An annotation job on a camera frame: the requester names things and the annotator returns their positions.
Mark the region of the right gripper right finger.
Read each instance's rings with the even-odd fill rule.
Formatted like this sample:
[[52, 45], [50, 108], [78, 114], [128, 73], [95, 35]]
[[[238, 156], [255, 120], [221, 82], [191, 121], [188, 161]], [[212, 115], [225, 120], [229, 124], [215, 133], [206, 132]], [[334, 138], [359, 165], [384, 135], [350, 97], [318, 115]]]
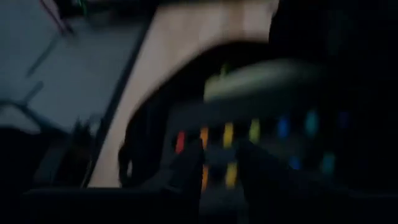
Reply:
[[252, 222], [313, 221], [313, 192], [304, 173], [249, 141], [238, 145], [238, 169]]

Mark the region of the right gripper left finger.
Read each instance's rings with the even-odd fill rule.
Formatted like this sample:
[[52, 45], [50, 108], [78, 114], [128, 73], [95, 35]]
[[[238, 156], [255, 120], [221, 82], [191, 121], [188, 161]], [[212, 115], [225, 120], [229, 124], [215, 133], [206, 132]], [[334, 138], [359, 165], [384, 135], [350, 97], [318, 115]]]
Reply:
[[164, 219], [168, 224], [197, 224], [203, 177], [202, 140], [186, 145], [170, 168], [172, 176], [162, 189]]

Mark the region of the marker set case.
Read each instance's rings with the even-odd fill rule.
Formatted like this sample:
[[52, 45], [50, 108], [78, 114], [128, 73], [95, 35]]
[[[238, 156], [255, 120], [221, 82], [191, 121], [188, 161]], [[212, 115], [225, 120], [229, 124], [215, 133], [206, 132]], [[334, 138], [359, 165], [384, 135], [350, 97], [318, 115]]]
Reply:
[[200, 140], [203, 188], [235, 189], [247, 177], [277, 195], [317, 194], [329, 184], [358, 189], [355, 122], [341, 102], [189, 103], [169, 113], [162, 163]]

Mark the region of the black backpack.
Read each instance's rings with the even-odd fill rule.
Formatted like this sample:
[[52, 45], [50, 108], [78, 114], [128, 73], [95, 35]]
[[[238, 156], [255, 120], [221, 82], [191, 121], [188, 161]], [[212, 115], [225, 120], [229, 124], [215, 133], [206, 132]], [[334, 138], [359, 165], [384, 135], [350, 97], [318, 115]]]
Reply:
[[[189, 103], [221, 101], [332, 101], [348, 105], [356, 119], [355, 144], [363, 186], [352, 189], [398, 194], [398, 0], [277, 0], [276, 8], [252, 20], [245, 37], [207, 40], [175, 65], [154, 58], [149, 86], [118, 153], [119, 182], [136, 187], [171, 172], [162, 163], [169, 113]], [[265, 60], [292, 58], [323, 68], [314, 82], [207, 101], [207, 79]]]

